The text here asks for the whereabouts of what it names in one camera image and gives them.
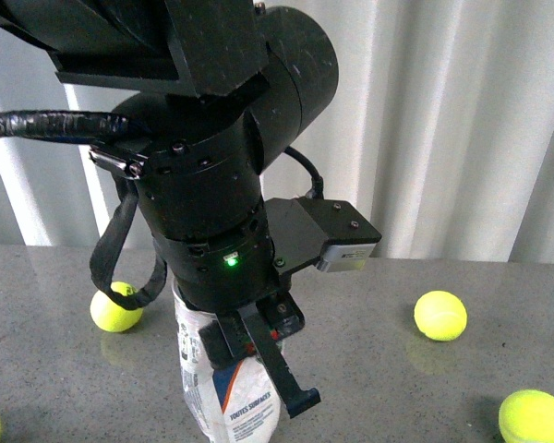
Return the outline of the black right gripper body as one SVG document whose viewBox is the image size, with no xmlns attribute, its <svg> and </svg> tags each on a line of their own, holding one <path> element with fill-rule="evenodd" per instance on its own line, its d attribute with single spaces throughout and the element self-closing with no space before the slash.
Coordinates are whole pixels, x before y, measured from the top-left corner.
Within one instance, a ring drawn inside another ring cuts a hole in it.
<svg viewBox="0 0 554 443">
<path fill-rule="evenodd" d="M 172 240 L 154 235 L 156 251 L 175 277 L 188 308 L 211 313 L 209 326 L 197 327 L 214 369 L 225 369 L 257 353 L 240 308 L 259 312 L 263 329 L 280 342 L 305 326 L 301 310 L 289 294 L 291 279 L 281 281 L 274 267 L 265 203 L 261 201 L 236 227 L 208 239 Z"/>
</svg>

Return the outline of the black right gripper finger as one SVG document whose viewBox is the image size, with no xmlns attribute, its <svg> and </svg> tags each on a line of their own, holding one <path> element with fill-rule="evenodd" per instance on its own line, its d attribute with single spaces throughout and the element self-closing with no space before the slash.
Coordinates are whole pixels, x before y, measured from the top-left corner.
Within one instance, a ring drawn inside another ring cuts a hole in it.
<svg viewBox="0 0 554 443">
<path fill-rule="evenodd" d="M 239 309 L 238 314 L 289 417 L 295 418 L 319 404 L 321 398 L 316 388 L 299 387 L 258 309 Z"/>
</svg>

